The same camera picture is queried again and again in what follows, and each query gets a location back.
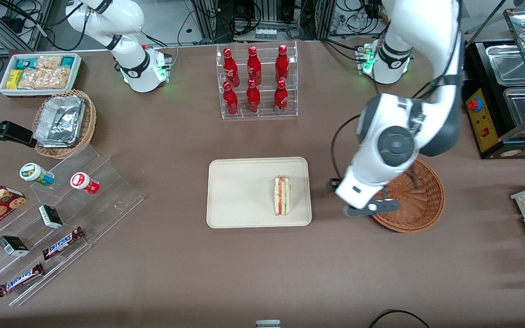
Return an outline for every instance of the acrylic bottle rack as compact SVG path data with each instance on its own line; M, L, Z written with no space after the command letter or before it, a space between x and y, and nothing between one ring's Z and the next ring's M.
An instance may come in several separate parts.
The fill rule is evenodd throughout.
M111 166L108 157L89 145L57 164L51 172L56 179L48 187L33 183L24 192L27 202L0 222L0 237L18 236L30 252L25 257L9 256L0 246L0 285L42 262L46 274L33 278L26 285L3 297L9 306L21 305L39 291L82 253L90 249L110 228L137 206L143 197ZM85 172L100 183L100 190L89 195L71 187L69 179L76 172ZM59 229L44 225L38 208L56 207L64 222ZM81 226L86 233L58 255L44 261L42 252L73 229Z
M277 81L275 81L275 61L277 60L279 45L281 44L287 46L287 57L289 58L289 77L286 80L286 90L289 93L289 96L287 98L287 109L285 114L278 115L275 113L275 90L277 89ZM248 89L248 72L246 69L246 62L248 62L248 48L245 48L243 44L239 43L217 46L216 71L222 118L233 120L241 118L288 118L297 116L299 112L297 43L291 41L283 43L257 43L254 45L257 47L258 58L260 58L262 66L262 83L258 86L261 95L261 104L260 110L257 114L253 114L248 110L248 102L246 99L246 90ZM238 97L237 116L229 116L222 96L224 93L222 84L226 80L223 69L224 56L222 55L222 50L224 48L230 48L232 50L232 57L238 65L240 85L234 88Z

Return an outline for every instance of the red bottle cap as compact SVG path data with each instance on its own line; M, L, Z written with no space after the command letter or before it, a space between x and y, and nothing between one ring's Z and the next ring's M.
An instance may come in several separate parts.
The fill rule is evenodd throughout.
M222 53L224 54L224 58L232 57L232 50L230 50L230 48L224 48L224 50L222 50Z

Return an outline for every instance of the coca-cola bottle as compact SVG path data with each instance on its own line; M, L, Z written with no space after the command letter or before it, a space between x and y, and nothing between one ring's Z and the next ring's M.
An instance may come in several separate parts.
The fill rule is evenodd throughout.
M246 98L248 99L248 110L251 113L258 113L258 108L261 103L261 93L258 91L255 79L248 80L248 90L246 90Z
M263 73L261 70L261 60L257 56L256 46L248 47L248 62L246 63L248 69L248 78L254 79L257 85L263 82Z
M240 85L238 65L236 65L236 61L232 58L232 51L229 48L225 48L222 53L224 54L224 75L226 79L232 83L232 87L238 87Z
M279 115L285 114L287 111L287 97L289 93L285 89L285 80L280 79L275 90L275 112Z
M284 44L279 46L279 56L277 56L277 61L275 62L275 72L275 80L277 83L279 83L281 79L287 81L289 77L289 58L287 58L287 46Z
M224 93L222 97L224 98L224 104L228 115L237 116L238 115L238 97L236 97L236 92L232 90L232 84L229 81L224 81L223 84Z

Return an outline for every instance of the brown wicker basket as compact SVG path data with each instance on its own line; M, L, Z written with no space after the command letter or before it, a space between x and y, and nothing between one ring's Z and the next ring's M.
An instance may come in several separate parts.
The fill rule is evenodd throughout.
M414 177L417 189L407 174L401 174L387 185L387 197L396 199L400 209L373 216L388 229L419 232L431 228L443 213L443 184L435 171L419 159L415 160L407 173ZM382 197L382 193L378 193L377 198Z
M79 90L70 90L67 92L62 92L57 95L54 95L52 97L68 97L68 96L79 96L86 100L86 108L85 108L85 116L82 118L82 128L80 133L80 138L78 141L78 144L73 148L44 148L36 146L36 152L40 155L46 156L46 157L52 157L56 159L64 159L68 157L70 154L77 152L80 149L84 149L86 145L90 143L90 140L92 139L92 135L94 134L94 125L96 124L96 108L94 108L94 104L86 95L84 92ZM40 121L40 115L42 114L42 108L44 108L44 104L40 106L40 110L38 110L38 113L36 114L36 119L34 120L34 123L31 125L31 130L35 131L36 127L38 125L38 121Z

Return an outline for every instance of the beige tray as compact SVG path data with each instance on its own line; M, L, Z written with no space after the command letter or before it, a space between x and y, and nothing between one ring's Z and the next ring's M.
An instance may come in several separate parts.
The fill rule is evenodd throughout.
M275 215L275 177L291 181L291 212ZM302 157L217 159L208 175L206 222L212 228L306 226L311 222L309 170Z

